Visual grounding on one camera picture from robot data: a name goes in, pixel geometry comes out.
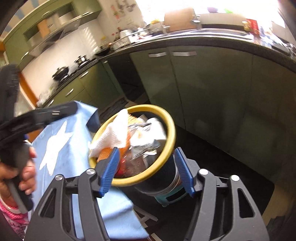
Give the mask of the crushed clear plastic bottle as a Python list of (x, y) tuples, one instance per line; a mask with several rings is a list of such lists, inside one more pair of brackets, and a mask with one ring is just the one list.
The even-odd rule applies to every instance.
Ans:
[(149, 167), (148, 163), (143, 159), (142, 156), (133, 159), (132, 155), (128, 154), (122, 157), (121, 159), (125, 159), (126, 161), (126, 173), (124, 178), (136, 176), (137, 174), (142, 173)]

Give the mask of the wooden cutting board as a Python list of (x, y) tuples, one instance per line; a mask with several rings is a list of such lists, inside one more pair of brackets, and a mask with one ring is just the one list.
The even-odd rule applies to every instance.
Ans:
[(164, 25), (169, 26), (170, 32), (194, 29), (192, 20), (195, 17), (193, 8), (179, 9), (166, 13), (164, 16)]

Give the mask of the yellow rimmed dark trash bin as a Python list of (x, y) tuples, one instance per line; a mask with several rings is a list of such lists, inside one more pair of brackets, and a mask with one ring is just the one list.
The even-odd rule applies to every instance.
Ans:
[(89, 164), (95, 167), (116, 147), (120, 161), (111, 185), (133, 186), (158, 196), (180, 182), (173, 159), (175, 142), (175, 123), (164, 108), (135, 105), (120, 110), (99, 128), (89, 145)]

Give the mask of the white paper tissue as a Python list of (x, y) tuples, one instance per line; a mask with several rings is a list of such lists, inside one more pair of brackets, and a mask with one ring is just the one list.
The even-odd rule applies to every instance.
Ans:
[(96, 133), (89, 145), (89, 157), (99, 157), (104, 148), (122, 149), (128, 146), (128, 111), (122, 109), (113, 121), (107, 124), (102, 134)]

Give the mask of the black wok with lid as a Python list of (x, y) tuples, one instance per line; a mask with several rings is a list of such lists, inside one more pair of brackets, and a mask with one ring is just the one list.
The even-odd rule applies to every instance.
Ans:
[(52, 78), (55, 81), (61, 81), (65, 76), (68, 75), (68, 72), (69, 72), (69, 67), (63, 66), (57, 69), (57, 71), (52, 75)]

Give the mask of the green upper cabinets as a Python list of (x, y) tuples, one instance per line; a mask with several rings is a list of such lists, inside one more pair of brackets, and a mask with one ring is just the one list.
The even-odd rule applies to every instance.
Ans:
[(26, 1), (16, 10), (1, 35), (9, 63), (27, 66), (35, 57), (29, 50), (50, 33), (74, 18), (80, 26), (95, 20), (102, 7), (99, 1)]

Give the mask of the white dish rack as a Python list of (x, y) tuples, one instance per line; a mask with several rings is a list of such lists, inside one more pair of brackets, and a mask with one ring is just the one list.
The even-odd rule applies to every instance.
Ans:
[(138, 40), (138, 32), (132, 30), (122, 30), (119, 32), (119, 39), (111, 44), (111, 50), (117, 50), (127, 45), (133, 44)]

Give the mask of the crushed red cola can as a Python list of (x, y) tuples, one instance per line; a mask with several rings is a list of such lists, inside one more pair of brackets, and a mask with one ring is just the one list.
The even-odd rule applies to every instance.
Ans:
[(117, 172), (115, 173), (115, 178), (124, 178), (126, 173), (126, 161), (121, 159), (118, 163)]

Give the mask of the black frying pan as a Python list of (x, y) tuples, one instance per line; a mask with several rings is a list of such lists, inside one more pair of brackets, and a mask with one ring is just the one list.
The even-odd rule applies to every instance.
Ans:
[(103, 56), (108, 55), (109, 52), (110, 52), (110, 49), (109, 48), (103, 48), (103, 49), (100, 49), (99, 51), (97, 51), (94, 54), (97, 57), (103, 57)]

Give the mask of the green cabinets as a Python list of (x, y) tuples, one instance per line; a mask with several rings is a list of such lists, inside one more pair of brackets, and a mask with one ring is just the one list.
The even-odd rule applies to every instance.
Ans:
[(97, 57), (75, 79), (101, 110), (121, 97), (158, 105), (267, 179), (295, 183), (295, 59), (287, 51), (154, 42)]
[(102, 7), (99, 1), (26, 1), (16, 10), (1, 35), (9, 63), (27, 66), (35, 57), (29, 50), (50, 33), (74, 18), (80, 26), (95, 20)]

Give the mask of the small steel pot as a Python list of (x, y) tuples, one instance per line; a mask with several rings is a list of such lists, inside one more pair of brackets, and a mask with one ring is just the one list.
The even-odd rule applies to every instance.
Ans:
[(74, 63), (77, 64), (78, 66), (82, 66), (85, 63), (87, 63), (89, 61), (89, 59), (86, 57), (86, 55), (83, 56), (79, 56)]

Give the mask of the green lower cabinets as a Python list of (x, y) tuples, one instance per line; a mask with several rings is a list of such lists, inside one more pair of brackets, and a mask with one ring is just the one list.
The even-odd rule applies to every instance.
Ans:
[(97, 57), (75, 79), (101, 110), (121, 97), (158, 105), (267, 179), (295, 183), (295, 59), (287, 51), (154, 42)]

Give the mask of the steel range hood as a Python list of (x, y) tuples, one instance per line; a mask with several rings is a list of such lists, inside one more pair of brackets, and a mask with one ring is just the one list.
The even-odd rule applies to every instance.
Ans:
[(46, 49), (54, 45), (58, 40), (77, 30), (80, 26), (80, 21), (81, 18), (77, 17), (69, 21), (68, 23), (65, 23), (64, 25), (62, 25), (62, 27), (56, 29), (48, 36), (44, 37), (44, 39), (38, 42), (38, 44), (34, 45), (29, 50), (29, 55), (33, 57), (41, 55)]

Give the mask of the blue patterned tablecloth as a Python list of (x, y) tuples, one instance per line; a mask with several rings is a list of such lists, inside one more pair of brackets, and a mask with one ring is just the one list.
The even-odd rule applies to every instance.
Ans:
[[(75, 177), (89, 168), (88, 146), (92, 137), (87, 122), (97, 109), (82, 102), (77, 105), (76, 114), (46, 126), (32, 143), (37, 152), (34, 205), (38, 204), (56, 175)], [(148, 233), (134, 213), (132, 201), (121, 190), (110, 188), (97, 203), (112, 240), (148, 238)]]

